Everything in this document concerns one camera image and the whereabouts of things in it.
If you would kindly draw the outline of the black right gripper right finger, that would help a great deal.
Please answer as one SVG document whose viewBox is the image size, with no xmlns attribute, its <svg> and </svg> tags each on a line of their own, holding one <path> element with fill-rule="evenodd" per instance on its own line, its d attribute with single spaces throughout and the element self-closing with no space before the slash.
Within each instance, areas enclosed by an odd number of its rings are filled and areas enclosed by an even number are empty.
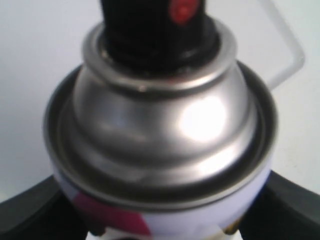
<svg viewBox="0 0 320 240">
<path fill-rule="evenodd" d="M 239 231 L 244 240 L 318 240 L 320 196 L 272 171 Z"/>
</svg>

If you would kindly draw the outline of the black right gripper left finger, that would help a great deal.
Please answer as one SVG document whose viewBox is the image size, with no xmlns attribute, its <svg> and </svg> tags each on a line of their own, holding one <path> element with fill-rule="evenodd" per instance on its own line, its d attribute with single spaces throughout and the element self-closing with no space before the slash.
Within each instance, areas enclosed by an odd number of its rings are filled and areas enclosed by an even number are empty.
<svg viewBox="0 0 320 240">
<path fill-rule="evenodd" d="M 84 240 L 96 232 L 52 176 L 0 204 L 2 240 Z"/>
</svg>

